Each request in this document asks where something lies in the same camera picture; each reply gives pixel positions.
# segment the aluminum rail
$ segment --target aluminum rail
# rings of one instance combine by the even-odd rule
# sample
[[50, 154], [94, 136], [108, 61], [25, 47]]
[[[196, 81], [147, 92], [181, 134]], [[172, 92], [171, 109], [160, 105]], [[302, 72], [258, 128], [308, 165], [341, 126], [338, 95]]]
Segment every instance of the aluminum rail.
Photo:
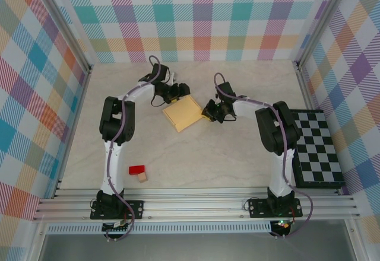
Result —
[[[53, 199], [43, 199], [35, 214], [36, 222], [100, 222], [91, 220], [90, 202], [98, 190], [56, 191]], [[356, 219], [359, 210], [352, 196], [340, 196], [336, 190], [307, 190], [314, 203], [312, 219]], [[251, 219], [243, 209], [251, 197], [265, 198], [267, 188], [215, 189], [125, 189], [124, 198], [144, 201], [140, 222], [188, 221], [275, 221], [278, 218]], [[297, 196], [304, 220], [310, 213], [310, 202]]]
[[327, 4], [327, 7], [322, 12], [318, 25], [315, 28], [314, 32], [312, 33], [299, 59], [299, 66], [301, 66], [302, 68], [305, 67], [306, 62], [308, 61], [311, 54], [313, 53], [326, 27], [330, 24], [330, 21], [333, 18], [336, 10], [338, 9], [338, 6], [341, 4], [341, 1], [342, 0], [330, 0], [329, 3]]
[[82, 51], [82, 48], [80, 47], [77, 39], [72, 33], [70, 26], [66, 22], [66, 19], [62, 15], [61, 10], [57, 6], [55, 0], [42, 0], [42, 1], [45, 4], [47, 10], [49, 11], [50, 16], [52, 17], [55, 24], [57, 25], [58, 30], [61, 32], [68, 46], [70, 47], [71, 51], [75, 55], [75, 58], [78, 61], [78, 63], [81, 65], [83, 70], [85, 70], [87, 73], [90, 73], [91, 62], [88, 62], [88, 60], [86, 59]]

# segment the aluminum frame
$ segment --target aluminum frame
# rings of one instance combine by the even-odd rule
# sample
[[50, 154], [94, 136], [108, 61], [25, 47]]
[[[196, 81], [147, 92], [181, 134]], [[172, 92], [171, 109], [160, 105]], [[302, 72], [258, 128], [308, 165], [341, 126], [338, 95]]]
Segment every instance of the aluminum frame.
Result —
[[327, 4], [326, 9], [323, 11], [321, 18], [319, 19], [316, 29], [311, 35], [308, 43], [306, 44], [305, 49], [303, 50], [301, 57], [299, 58], [299, 66], [305, 66], [306, 62], [310, 58], [310, 55], [314, 51], [314, 48], [316, 47], [318, 41], [322, 37], [322, 34], [325, 31], [327, 25], [329, 25], [330, 20], [334, 16], [335, 11], [337, 10], [340, 2], [341, 0], [330, 0]]
[[314, 109], [313, 101], [311, 100], [311, 94], [308, 89], [305, 77], [302, 70], [298, 67], [296, 62], [293, 62], [294, 71], [296, 72], [297, 80], [301, 89], [302, 97], [305, 102], [305, 106], [308, 110]]
[[[104, 234], [103, 223], [51, 223], [46, 234]], [[130, 234], [212, 234], [212, 233], [270, 233], [269, 221], [216, 222], [135, 222]]]
[[81, 65], [83, 70], [86, 70], [86, 72], [89, 74], [91, 71], [91, 63], [86, 59], [82, 51], [82, 48], [80, 47], [77, 39], [72, 33], [68, 23], [65, 20], [65, 17], [62, 15], [61, 10], [57, 6], [55, 0], [42, 1], [45, 4], [47, 10], [49, 11], [49, 14], [53, 18], [54, 22], [56, 23], [58, 30], [62, 33], [66, 42], [68, 43], [68, 46], [73, 51], [78, 63]]
[[[53, 199], [43, 199], [35, 214], [36, 222], [99, 222], [90, 219], [90, 202], [98, 190], [58, 189]], [[308, 190], [314, 203], [312, 219], [356, 219], [360, 217], [352, 196], [341, 196], [336, 190]], [[275, 221], [278, 218], [251, 219], [243, 203], [255, 196], [267, 197], [267, 188], [215, 189], [125, 189], [125, 199], [143, 200], [144, 215], [139, 222], [189, 221]], [[305, 220], [310, 202], [297, 196]]]
[[80, 97], [79, 102], [78, 102], [78, 109], [74, 115], [74, 121], [73, 121], [72, 128], [71, 128], [69, 135], [68, 135], [68, 142], [67, 142], [67, 145], [65, 148], [64, 156], [62, 158], [61, 165], [59, 166], [59, 169], [58, 169], [58, 175], [54, 178], [54, 181], [53, 181], [55, 187], [51, 188], [51, 190], [49, 192], [50, 197], [54, 197], [55, 191], [57, 190], [57, 188], [61, 184], [62, 178], [65, 174], [67, 161], [69, 159], [69, 154], [70, 154], [70, 150], [72, 147], [72, 142], [74, 141], [75, 131], [77, 130], [79, 117], [80, 117], [82, 107], [84, 104], [84, 98], [85, 98], [86, 93], [87, 93], [88, 85], [90, 84], [91, 75], [92, 75], [92, 68], [89, 70], [89, 73], [86, 74], [86, 76], [84, 78], [84, 85], [83, 85], [81, 97]]

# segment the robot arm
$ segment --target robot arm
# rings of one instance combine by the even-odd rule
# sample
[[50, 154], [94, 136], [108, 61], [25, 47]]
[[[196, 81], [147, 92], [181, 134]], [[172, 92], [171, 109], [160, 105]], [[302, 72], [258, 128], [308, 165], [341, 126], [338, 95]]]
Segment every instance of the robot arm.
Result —
[[[224, 93], [236, 97], [229, 82], [224, 82], [218, 85], [218, 87]], [[218, 89], [216, 97], [220, 99], [220, 103], [217, 104], [214, 100], [210, 100], [202, 112], [202, 115], [210, 121], [223, 123], [226, 121], [225, 117], [227, 115], [231, 115], [234, 118], [243, 116], [257, 120], [261, 142], [265, 149], [271, 153], [272, 160], [271, 181], [266, 203], [271, 215], [286, 216], [289, 208], [296, 203], [296, 199], [294, 191], [292, 191], [283, 178], [284, 143], [273, 111], [268, 107], [252, 104], [245, 100], [226, 97]], [[285, 175], [288, 180], [291, 180], [292, 159], [295, 153], [296, 142], [300, 138], [301, 132], [285, 102], [279, 101], [273, 104], [273, 107], [278, 111], [286, 132], [288, 150], [286, 153]]]
[[[103, 106], [102, 118], [100, 120], [99, 131], [104, 140], [106, 148], [106, 160], [104, 167], [103, 184], [97, 194], [96, 201], [92, 203], [91, 219], [115, 219], [122, 218], [127, 209], [125, 205], [115, 195], [110, 186], [122, 197], [124, 192], [123, 170], [124, 170], [124, 152], [135, 131], [135, 104], [147, 100], [153, 100], [155, 96], [163, 98], [164, 102], [170, 104], [180, 97], [190, 94], [190, 88], [184, 84], [174, 82], [174, 73], [170, 72], [168, 67], [161, 65], [160, 74], [158, 64], [153, 65], [151, 74], [141, 78], [132, 92], [128, 92], [119, 97], [107, 97]], [[122, 116], [125, 115], [125, 124], [121, 134], [111, 144], [111, 140], [119, 132], [122, 125]], [[109, 165], [109, 176], [107, 175], [107, 165]]]

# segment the red block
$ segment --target red block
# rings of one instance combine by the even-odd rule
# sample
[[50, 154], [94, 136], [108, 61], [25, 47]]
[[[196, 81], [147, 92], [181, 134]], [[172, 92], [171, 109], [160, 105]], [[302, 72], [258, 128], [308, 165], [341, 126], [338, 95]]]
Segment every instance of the red block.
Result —
[[129, 166], [129, 175], [138, 175], [145, 172], [145, 165]]

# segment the black mounting plate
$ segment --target black mounting plate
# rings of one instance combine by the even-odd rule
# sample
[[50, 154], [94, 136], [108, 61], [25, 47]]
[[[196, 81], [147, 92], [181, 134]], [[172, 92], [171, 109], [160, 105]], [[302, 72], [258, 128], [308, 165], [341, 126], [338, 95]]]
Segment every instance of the black mounting plate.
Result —
[[[142, 219], [143, 218], [143, 212], [144, 212], [144, 201], [143, 200], [125, 200], [131, 208], [133, 209], [133, 212], [135, 214], [135, 219]], [[95, 200], [93, 202], [93, 209], [97, 208], [97, 201]], [[131, 219], [132, 213], [126, 209], [126, 218]], [[101, 216], [99, 211], [97, 210], [91, 210], [90, 219], [107, 219], [104, 216]], [[124, 219], [124, 212], [121, 212], [119, 216], [114, 217], [112, 219]]]
[[[301, 206], [299, 199], [294, 199], [293, 205], [291, 206], [294, 210], [294, 217], [302, 217], [302, 208], [297, 209], [297, 206]], [[270, 209], [267, 199], [250, 199], [248, 200], [249, 217], [251, 218], [293, 218], [293, 213], [289, 209], [289, 212], [285, 212], [281, 216], [275, 216]]]

